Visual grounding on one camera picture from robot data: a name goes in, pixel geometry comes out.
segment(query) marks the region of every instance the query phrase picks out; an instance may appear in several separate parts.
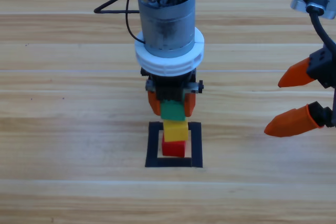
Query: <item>red block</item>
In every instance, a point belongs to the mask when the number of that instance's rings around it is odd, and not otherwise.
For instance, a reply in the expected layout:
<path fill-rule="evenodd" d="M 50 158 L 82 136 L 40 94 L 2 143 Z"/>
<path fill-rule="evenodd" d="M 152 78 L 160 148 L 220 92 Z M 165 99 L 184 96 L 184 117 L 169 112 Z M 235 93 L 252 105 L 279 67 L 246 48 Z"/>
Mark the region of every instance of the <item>red block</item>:
<path fill-rule="evenodd" d="M 186 141 L 165 142 L 162 137 L 162 154 L 163 156 L 184 157 Z"/>

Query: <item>white ring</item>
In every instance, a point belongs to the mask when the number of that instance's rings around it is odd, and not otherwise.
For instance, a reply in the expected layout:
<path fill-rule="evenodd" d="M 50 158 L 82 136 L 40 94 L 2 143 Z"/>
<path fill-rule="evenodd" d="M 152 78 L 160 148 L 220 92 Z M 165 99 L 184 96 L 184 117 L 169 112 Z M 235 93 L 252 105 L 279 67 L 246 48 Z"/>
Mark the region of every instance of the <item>white ring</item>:
<path fill-rule="evenodd" d="M 140 32 L 138 38 L 143 40 Z M 195 28 L 195 45 L 187 54 L 176 58 L 161 58 L 154 56 L 145 49 L 145 45 L 135 41 L 135 53 L 139 65 L 151 74 L 157 76 L 181 76 L 197 68 L 204 56 L 204 37 L 200 30 Z"/>

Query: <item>metal cylinder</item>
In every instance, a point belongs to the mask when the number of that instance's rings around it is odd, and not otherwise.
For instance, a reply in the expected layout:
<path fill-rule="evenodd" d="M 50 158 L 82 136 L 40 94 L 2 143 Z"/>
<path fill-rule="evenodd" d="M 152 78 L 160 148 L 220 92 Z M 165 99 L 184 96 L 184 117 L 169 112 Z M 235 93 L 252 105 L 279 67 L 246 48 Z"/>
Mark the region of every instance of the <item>metal cylinder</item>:
<path fill-rule="evenodd" d="M 195 0 L 155 7 L 139 0 L 145 48 L 161 58 L 188 53 L 195 44 Z"/>

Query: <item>green block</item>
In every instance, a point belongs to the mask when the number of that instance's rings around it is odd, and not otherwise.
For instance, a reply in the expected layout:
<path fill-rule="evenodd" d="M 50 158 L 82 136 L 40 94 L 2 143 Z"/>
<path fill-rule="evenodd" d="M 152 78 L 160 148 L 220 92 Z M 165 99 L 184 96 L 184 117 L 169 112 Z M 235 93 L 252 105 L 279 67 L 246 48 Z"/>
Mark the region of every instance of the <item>green block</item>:
<path fill-rule="evenodd" d="M 176 101 L 161 102 L 161 118 L 171 121 L 185 121 L 184 103 Z"/>

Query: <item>table surface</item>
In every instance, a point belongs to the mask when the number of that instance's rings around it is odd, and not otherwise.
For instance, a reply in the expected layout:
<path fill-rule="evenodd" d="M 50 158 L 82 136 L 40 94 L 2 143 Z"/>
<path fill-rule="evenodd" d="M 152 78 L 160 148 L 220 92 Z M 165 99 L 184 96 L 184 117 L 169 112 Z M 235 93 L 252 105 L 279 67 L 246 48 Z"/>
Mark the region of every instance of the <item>table surface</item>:
<path fill-rule="evenodd" d="M 0 0 L 0 223 L 336 223 L 336 130 L 264 134 L 277 114 L 331 106 L 318 83 L 277 87 L 321 48 L 306 14 L 291 0 L 197 0 L 205 90 L 190 120 L 204 168 L 145 168 L 159 118 L 124 15 L 92 13 L 106 1 Z M 138 33 L 139 15 L 130 24 Z"/>

